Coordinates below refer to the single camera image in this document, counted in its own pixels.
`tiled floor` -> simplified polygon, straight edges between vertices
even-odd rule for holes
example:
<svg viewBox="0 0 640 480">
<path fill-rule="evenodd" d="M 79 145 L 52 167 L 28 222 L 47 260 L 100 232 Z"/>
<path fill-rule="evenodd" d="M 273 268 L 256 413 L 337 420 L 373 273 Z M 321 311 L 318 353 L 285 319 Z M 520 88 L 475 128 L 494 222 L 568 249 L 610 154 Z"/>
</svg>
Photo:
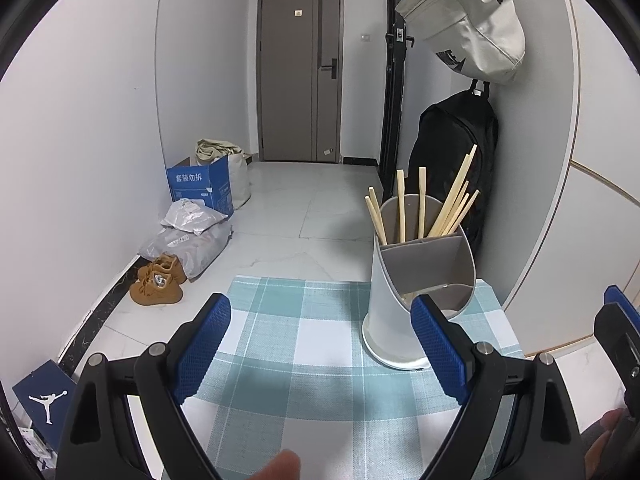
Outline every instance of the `tiled floor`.
<svg viewBox="0 0 640 480">
<path fill-rule="evenodd" d="M 307 280 L 368 281 L 373 229 L 364 202 L 369 186 L 382 195 L 374 168 L 255 162 L 249 167 L 252 198 L 233 217 L 228 247 L 199 279 L 182 288 L 176 305 L 142 307 L 126 296 L 89 347 L 110 359 L 139 355 L 151 343 L 168 340 L 193 319 L 213 292 L 226 292 L 236 275 Z M 621 383 L 597 343 L 558 360 L 580 429 L 622 402 Z M 132 415 L 154 478 L 162 463 L 137 399 Z M 197 436 L 207 440 L 215 413 L 197 399 L 183 410 Z"/>
</svg>

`blue box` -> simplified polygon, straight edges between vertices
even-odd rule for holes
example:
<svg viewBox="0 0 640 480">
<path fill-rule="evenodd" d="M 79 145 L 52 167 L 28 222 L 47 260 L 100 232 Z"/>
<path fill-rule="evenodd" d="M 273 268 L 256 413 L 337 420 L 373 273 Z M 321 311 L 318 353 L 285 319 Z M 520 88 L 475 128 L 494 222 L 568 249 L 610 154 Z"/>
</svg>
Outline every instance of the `blue box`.
<svg viewBox="0 0 640 480">
<path fill-rule="evenodd" d="M 174 166 L 166 170 L 174 202 L 181 198 L 202 200 L 204 205 L 231 217 L 234 206 L 227 157 L 206 166 Z"/>
<path fill-rule="evenodd" d="M 53 361 L 47 361 L 14 386 L 24 411 L 57 452 L 76 384 Z"/>
</svg>

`brown shoe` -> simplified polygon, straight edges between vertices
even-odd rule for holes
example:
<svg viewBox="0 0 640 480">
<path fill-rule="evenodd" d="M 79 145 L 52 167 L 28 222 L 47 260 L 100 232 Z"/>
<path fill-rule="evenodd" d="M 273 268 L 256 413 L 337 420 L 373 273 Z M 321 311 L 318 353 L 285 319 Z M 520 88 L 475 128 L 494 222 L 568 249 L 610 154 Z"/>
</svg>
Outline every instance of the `brown shoe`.
<svg viewBox="0 0 640 480">
<path fill-rule="evenodd" d="M 151 272 L 151 269 L 170 274 L 174 280 L 178 282 L 178 285 L 187 281 L 187 276 L 184 273 L 178 256 L 174 256 L 173 254 L 162 253 L 159 258 L 156 258 L 150 264 L 140 267 L 138 269 L 138 279 L 143 282 L 148 273 Z"/>
<path fill-rule="evenodd" d="M 144 280 L 129 287 L 131 299 L 144 306 L 178 303 L 182 299 L 182 289 L 174 278 L 153 268 Z"/>
</svg>

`utensil holder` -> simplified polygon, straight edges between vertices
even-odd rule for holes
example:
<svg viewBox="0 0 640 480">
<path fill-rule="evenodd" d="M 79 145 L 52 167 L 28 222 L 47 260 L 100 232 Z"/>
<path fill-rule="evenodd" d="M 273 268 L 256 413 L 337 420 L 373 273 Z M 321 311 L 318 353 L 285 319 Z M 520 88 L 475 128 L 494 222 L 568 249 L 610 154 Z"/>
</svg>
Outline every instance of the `utensil holder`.
<svg viewBox="0 0 640 480">
<path fill-rule="evenodd" d="M 380 211 L 389 245 L 374 240 L 369 312 L 362 338 L 382 364 L 400 370 L 427 368 L 429 361 L 411 326 L 410 304 L 402 296 L 429 294 L 450 319 L 470 302 L 476 287 L 476 265 L 462 227 L 451 234 L 417 239 L 419 196 L 405 196 L 406 238 L 399 240 L 398 197 Z M 427 197 L 425 233 L 435 222 L 442 203 Z"/>
</svg>

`human hand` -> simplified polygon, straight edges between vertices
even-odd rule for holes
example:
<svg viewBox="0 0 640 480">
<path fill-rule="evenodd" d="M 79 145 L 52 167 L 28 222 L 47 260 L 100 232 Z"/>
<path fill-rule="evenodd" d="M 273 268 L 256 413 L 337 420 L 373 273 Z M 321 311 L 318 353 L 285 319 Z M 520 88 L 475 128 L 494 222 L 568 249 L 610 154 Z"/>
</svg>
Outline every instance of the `human hand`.
<svg viewBox="0 0 640 480">
<path fill-rule="evenodd" d="M 249 480 L 300 480 L 300 459 L 284 449 Z"/>
<path fill-rule="evenodd" d="M 611 432 L 615 429 L 623 412 L 623 408 L 611 410 L 610 412 L 605 413 L 600 419 L 600 425 L 604 428 L 605 432 L 598 437 L 598 439 L 593 443 L 593 445 L 584 455 L 584 469 L 586 472 L 586 480 L 590 480 L 593 474 L 596 472 L 598 464 L 600 464 L 602 451 L 607 445 L 609 437 L 611 437 Z"/>
</svg>

